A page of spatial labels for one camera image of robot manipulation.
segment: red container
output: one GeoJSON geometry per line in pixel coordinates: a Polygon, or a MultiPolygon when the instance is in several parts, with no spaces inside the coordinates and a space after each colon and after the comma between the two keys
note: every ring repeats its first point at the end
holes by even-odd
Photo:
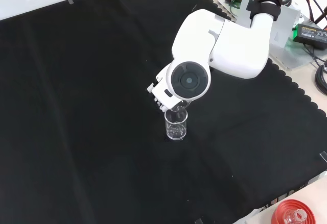
{"type": "Polygon", "coordinates": [[[285,224],[284,222],[284,214],[288,210],[298,210],[303,209],[306,211],[308,217],[305,221],[305,224],[316,224],[315,216],[313,215],[310,208],[304,203],[298,200],[285,200],[281,202],[271,218],[271,224],[285,224]]]}

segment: black tablecloth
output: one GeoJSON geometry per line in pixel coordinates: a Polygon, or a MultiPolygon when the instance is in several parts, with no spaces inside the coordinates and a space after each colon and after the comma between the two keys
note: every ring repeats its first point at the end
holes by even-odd
{"type": "Polygon", "coordinates": [[[165,138],[146,87],[211,0],[73,1],[0,22],[0,223],[233,223],[326,168],[325,113],[270,60],[214,71],[165,138]]]}

